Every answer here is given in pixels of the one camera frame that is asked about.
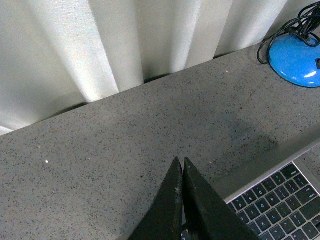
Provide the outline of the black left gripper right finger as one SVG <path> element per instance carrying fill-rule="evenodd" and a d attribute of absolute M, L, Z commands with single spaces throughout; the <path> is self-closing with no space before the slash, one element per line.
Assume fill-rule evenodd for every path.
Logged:
<path fill-rule="evenodd" d="M 257 240 L 259 237 L 236 216 L 201 175 L 184 159 L 183 203 L 193 240 Z"/>

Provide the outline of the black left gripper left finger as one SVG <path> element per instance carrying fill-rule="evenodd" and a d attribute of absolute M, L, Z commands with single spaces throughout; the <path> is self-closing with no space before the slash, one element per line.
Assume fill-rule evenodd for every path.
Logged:
<path fill-rule="evenodd" d="M 179 240 L 183 216 L 183 171 L 175 157 L 152 205 L 130 240 Z"/>

